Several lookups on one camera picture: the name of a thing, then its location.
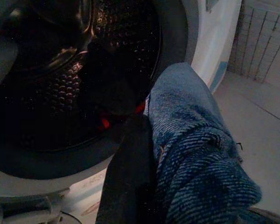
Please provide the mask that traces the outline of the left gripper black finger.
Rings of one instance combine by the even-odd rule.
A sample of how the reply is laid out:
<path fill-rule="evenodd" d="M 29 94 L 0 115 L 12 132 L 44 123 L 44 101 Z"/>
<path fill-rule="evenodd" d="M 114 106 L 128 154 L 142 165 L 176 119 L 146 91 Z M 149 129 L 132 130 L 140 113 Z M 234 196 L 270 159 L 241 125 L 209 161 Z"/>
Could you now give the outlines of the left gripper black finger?
<path fill-rule="evenodd" d="M 152 128 L 146 115 L 134 115 L 108 165 L 95 224 L 149 224 L 155 186 Z"/>

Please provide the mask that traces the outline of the blue denim garment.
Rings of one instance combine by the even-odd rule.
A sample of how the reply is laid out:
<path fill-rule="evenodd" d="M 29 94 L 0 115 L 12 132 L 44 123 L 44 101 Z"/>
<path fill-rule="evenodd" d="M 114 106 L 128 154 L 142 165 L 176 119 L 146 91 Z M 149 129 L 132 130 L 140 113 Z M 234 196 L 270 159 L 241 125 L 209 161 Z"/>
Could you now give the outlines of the blue denim garment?
<path fill-rule="evenodd" d="M 159 224 L 224 224 L 261 200 L 208 86 L 188 63 L 167 67 L 144 111 L 157 164 Z"/>

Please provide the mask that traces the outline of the dark garment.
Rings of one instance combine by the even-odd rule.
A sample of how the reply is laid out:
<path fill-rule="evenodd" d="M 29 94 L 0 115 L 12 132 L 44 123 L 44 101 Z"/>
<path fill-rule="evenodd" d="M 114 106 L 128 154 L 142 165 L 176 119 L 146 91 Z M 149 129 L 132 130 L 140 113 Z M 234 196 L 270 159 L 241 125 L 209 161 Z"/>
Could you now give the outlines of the dark garment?
<path fill-rule="evenodd" d="M 135 113 L 147 88 L 147 74 L 136 57 L 127 52 L 110 52 L 97 42 L 88 45 L 87 64 L 80 71 L 78 105 L 87 115 Z"/>

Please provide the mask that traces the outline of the white washing machine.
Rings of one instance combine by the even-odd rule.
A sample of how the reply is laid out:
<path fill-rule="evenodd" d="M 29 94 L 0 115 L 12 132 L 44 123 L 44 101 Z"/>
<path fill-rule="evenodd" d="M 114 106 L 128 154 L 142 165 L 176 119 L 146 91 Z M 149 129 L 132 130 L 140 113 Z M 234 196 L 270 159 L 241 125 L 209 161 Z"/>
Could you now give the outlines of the white washing machine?
<path fill-rule="evenodd" d="M 182 0 L 187 18 L 198 18 L 197 26 L 191 27 L 191 31 L 197 32 L 197 40 L 189 41 L 184 61 L 177 63 L 188 63 L 211 91 L 217 88 L 225 73 L 241 2 Z M 69 188 L 59 224 L 95 224 L 107 168 L 114 154 L 84 171 L 55 179 L 23 179 L 0 172 L 0 196 L 32 196 Z M 157 223 L 154 216 L 152 223 Z"/>

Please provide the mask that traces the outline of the red garment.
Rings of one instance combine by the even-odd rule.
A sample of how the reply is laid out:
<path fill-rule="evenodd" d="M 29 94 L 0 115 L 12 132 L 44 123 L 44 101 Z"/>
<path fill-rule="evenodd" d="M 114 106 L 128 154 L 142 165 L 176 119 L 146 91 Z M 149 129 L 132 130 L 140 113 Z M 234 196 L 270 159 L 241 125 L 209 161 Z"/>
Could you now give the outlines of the red garment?
<path fill-rule="evenodd" d="M 128 118 L 132 117 L 133 115 L 138 115 L 144 112 L 146 103 L 143 101 L 139 105 L 136 106 L 135 110 L 127 115 L 113 115 L 111 113 L 101 113 L 100 114 L 100 121 L 101 126 L 99 130 L 108 130 L 110 127 L 114 126 L 115 124 L 123 123 Z"/>

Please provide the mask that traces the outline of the dark washer drum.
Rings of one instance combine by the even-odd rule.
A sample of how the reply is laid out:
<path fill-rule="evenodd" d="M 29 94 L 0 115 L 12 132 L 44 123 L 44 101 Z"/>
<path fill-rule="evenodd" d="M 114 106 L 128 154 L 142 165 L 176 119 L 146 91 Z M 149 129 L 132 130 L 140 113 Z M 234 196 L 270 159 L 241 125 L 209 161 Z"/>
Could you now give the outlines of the dark washer drum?
<path fill-rule="evenodd" d="M 152 0 L 0 0 L 0 149 L 58 151 L 102 138 L 78 105 L 88 45 L 136 57 L 148 82 L 160 51 Z"/>

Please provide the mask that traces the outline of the grey washer door gasket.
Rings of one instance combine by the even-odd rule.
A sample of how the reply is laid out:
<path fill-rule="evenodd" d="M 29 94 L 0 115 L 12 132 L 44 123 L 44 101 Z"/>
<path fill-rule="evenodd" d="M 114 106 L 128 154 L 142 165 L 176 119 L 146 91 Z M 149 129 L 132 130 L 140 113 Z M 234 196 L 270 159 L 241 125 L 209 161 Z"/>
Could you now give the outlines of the grey washer door gasket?
<path fill-rule="evenodd" d="M 145 100 L 160 73 L 169 65 L 183 62 L 189 41 L 197 40 L 198 18 L 189 19 L 182 0 L 152 0 L 161 24 L 158 61 L 148 83 Z M 120 144 L 123 123 L 110 127 L 93 142 L 58 151 L 27 151 L 0 149 L 0 172 L 23 179 L 47 180 L 84 171 L 112 156 Z"/>

